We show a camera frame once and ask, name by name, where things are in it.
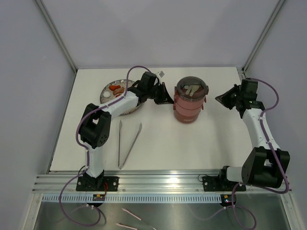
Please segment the dark red lunch container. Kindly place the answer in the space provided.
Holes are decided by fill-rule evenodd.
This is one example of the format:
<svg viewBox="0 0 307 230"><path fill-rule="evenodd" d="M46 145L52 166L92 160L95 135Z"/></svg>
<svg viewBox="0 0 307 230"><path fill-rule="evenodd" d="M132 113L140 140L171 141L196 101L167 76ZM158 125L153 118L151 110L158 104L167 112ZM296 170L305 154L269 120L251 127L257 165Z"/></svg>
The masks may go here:
<svg viewBox="0 0 307 230"><path fill-rule="evenodd" d="M193 116L185 116L185 115L182 115L178 111L175 110L174 116L179 122L184 123L184 124L190 124L190 123L193 123L197 120L197 118L199 117L199 114L196 114L196 115L193 115Z"/></svg>

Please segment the grey glass pot lid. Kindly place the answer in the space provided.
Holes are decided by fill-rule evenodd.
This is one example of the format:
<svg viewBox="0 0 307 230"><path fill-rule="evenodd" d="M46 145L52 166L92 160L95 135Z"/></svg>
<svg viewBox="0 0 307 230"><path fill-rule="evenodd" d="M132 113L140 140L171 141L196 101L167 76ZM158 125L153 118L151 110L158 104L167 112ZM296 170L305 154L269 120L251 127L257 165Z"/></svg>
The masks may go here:
<svg viewBox="0 0 307 230"><path fill-rule="evenodd" d="M175 90L180 98L196 102L206 97L209 93L209 86L198 77L187 76L178 81Z"/></svg>

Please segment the pink lunch container with handle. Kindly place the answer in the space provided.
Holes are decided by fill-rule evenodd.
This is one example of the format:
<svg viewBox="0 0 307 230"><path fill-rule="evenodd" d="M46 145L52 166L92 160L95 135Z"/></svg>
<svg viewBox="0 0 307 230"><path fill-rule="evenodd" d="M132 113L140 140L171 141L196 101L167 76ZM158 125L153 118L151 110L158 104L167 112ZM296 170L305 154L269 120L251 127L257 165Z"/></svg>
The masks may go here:
<svg viewBox="0 0 307 230"><path fill-rule="evenodd" d="M180 106L185 107L185 108L197 108L206 102L207 102L206 96L201 98L198 101L189 101L189 100L185 100L184 98L180 97L179 94L174 95L174 104L179 104Z"/></svg>

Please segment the metal tongs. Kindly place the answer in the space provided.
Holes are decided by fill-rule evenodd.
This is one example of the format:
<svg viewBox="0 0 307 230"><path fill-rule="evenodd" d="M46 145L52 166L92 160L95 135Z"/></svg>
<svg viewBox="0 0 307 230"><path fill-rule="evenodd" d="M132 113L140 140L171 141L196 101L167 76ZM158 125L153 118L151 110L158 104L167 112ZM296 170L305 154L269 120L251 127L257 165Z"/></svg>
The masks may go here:
<svg viewBox="0 0 307 230"><path fill-rule="evenodd" d="M135 137L131 140L131 143L129 145L125 145L124 151L125 154L122 156L122 127L123 127L123 122L120 120L119 121L119 126L118 126L118 168L122 170L124 166L127 163L127 160L134 148L134 145L136 144L136 141L142 131L142 123L139 124L138 131L135 135Z"/></svg>

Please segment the orange fried chicken piece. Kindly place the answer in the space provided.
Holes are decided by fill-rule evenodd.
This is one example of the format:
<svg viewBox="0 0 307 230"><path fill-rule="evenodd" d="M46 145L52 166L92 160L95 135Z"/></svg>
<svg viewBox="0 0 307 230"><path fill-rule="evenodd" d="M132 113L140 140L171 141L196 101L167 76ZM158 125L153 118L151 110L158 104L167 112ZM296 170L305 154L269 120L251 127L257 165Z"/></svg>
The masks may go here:
<svg viewBox="0 0 307 230"><path fill-rule="evenodd" d="M115 91L115 90L120 89L120 88L121 88L120 85L111 85L111 86L109 86L109 89L110 89L111 91Z"/></svg>

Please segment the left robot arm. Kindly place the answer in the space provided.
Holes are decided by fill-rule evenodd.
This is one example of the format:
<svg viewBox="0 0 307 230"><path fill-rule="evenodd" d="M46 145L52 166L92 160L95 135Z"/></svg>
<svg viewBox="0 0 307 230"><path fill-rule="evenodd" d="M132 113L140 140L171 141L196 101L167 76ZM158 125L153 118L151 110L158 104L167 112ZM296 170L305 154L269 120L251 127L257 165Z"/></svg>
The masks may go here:
<svg viewBox="0 0 307 230"><path fill-rule="evenodd" d="M76 141L85 148L86 152L85 169L79 176L79 179L82 180L81 185L87 185L94 191L103 187L104 169L100 159L102 154L98 149L109 138L111 121L148 99L154 100L157 105L174 103L164 82L146 86L137 81L121 96L108 103L100 106L90 103L86 106L76 131Z"/></svg>

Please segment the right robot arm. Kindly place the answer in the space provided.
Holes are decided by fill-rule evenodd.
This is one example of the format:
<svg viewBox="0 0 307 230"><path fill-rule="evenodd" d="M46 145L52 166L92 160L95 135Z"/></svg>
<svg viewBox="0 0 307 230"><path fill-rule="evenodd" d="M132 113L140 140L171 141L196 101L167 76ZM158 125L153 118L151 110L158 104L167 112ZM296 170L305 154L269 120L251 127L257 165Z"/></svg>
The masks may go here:
<svg viewBox="0 0 307 230"><path fill-rule="evenodd" d="M244 80L215 98L224 107L239 112L252 144L252 151L242 167L224 167L225 174L217 181L224 190L237 182L275 191L286 181L290 154L281 150L274 140L266 121L267 109L257 100L257 89L257 81Z"/></svg>

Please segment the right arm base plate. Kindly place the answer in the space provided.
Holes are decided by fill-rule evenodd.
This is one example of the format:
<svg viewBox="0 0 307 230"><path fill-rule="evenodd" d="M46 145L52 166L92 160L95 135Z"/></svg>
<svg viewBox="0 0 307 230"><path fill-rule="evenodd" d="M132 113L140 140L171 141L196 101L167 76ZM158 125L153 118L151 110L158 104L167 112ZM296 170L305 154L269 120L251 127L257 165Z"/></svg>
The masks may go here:
<svg viewBox="0 0 307 230"><path fill-rule="evenodd" d="M232 192L238 182L232 182L219 176L202 175L201 182L204 192Z"/></svg>

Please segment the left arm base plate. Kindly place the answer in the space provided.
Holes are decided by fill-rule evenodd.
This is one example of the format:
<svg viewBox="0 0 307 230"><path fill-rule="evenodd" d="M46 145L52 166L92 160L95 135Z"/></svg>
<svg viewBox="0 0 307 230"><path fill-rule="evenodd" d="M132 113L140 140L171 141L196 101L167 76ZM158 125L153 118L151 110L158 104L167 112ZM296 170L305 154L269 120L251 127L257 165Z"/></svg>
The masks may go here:
<svg viewBox="0 0 307 230"><path fill-rule="evenodd" d="M97 178L78 177L76 191L80 192L116 192L119 178L116 176L103 176Z"/></svg>

